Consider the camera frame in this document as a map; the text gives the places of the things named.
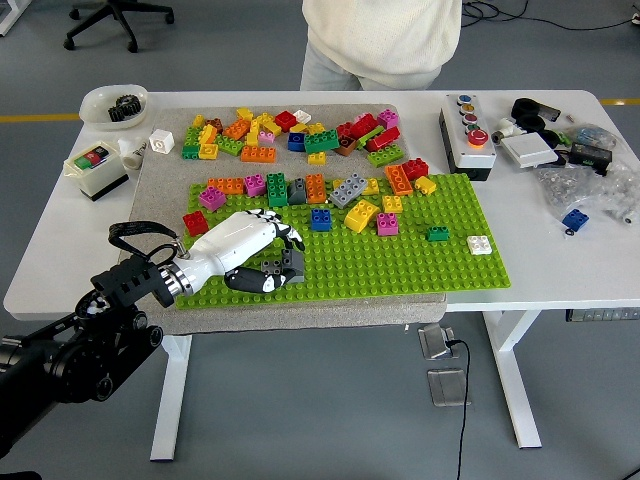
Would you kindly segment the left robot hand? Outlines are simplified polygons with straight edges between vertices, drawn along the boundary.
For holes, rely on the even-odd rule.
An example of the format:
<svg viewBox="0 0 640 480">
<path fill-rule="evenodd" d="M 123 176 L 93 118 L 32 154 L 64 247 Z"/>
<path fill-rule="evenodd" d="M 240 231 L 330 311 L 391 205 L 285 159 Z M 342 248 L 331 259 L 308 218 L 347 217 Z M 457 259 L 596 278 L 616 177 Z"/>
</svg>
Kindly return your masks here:
<svg viewBox="0 0 640 480">
<path fill-rule="evenodd" d="M 189 249 L 187 259 L 175 259 L 172 270 L 186 295 L 197 293 L 214 276 L 222 276 L 232 290 L 270 293 L 288 283 L 295 272 L 266 274 L 246 268 L 244 262 L 276 239 L 283 240 L 288 249 L 305 249 L 297 230 L 283 223 L 276 212 L 263 209 L 235 212 L 203 234 Z"/>
</svg>

